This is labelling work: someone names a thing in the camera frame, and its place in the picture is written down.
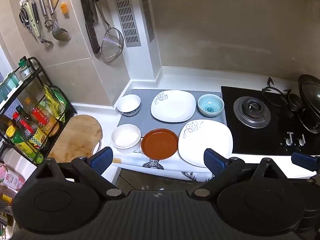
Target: metal vent grille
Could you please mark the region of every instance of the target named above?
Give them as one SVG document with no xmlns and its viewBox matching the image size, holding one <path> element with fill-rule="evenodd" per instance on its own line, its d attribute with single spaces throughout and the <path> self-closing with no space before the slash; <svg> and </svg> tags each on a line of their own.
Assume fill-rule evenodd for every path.
<svg viewBox="0 0 320 240">
<path fill-rule="evenodd" d="M 131 0 L 114 0 L 127 47 L 141 46 Z"/>
<path fill-rule="evenodd" d="M 153 31 L 149 3 L 148 3 L 148 0 L 141 0 L 141 2 L 142 2 L 143 12 L 144 12 L 144 17 L 146 19 L 149 41 L 151 42 L 155 38 L 155 33 Z"/>
</svg>

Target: strainer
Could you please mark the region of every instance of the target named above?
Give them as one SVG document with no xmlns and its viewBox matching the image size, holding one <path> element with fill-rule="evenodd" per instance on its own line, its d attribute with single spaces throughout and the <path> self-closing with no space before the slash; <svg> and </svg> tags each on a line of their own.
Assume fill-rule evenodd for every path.
<svg viewBox="0 0 320 240">
<path fill-rule="evenodd" d="M 104 62 L 110 63 L 121 55 L 124 46 L 124 38 L 118 29 L 111 27 L 107 22 L 103 15 L 100 0 L 95 0 L 95 2 L 104 23 L 108 26 L 108 30 L 105 33 L 101 43 L 101 55 Z"/>
</svg>

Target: terracotta dish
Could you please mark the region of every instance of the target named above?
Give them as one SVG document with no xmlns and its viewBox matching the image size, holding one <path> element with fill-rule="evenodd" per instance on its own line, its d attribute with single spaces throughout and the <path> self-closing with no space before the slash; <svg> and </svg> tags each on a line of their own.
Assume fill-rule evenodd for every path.
<svg viewBox="0 0 320 240">
<path fill-rule="evenodd" d="M 164 160 L 178 150 L 178 140 L 178 136 L 168 129 L 155 129 L 144 136 L 141 148 L 149 158 Z"/>
</svg>

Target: wooden cutting board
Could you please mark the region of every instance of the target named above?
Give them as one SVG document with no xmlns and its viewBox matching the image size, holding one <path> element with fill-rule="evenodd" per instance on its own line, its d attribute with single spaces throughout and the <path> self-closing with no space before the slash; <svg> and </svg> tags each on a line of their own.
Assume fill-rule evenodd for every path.
<svg viewBox="0 0 320 240">
<path fill-rule="evenodd" d="M 48 157 L 57 163 L 71 162 L 78 156 L 92 156 L 97 143 L 102 139 L 99 122 L 89 115 L 72 117 L 54 144 Z"/>
</svg>

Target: knife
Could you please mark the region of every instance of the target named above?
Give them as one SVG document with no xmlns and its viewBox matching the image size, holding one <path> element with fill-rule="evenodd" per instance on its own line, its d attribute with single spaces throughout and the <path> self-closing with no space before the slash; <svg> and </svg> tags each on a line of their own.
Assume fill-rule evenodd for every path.
<svg viewBox="0 0 320 240">
<path fill-rule="evenodd" d="M 93 53 L 98 54 L 101 47 L 98 43 L 97 35 L 93 28 L 94 19 L 93 19 L 93 16 L 92 16 L 93 14 L 90 7 L 90 0 L 81 0 L 81 5 L 82 5 L 83 14 L 84 14 L 85 27 L 87 29 L 87 33 L 89 36 Z"/>
<path fill-rule="evenodd" d="M 98 22 L 98 14 L 97 14 L 96 6 L 94 5 L 94 0 L 89 0 L 89 2 L 90 2 L 90 8 L 91 8 L 93 20 L 94 22 Z"/>
</svg>

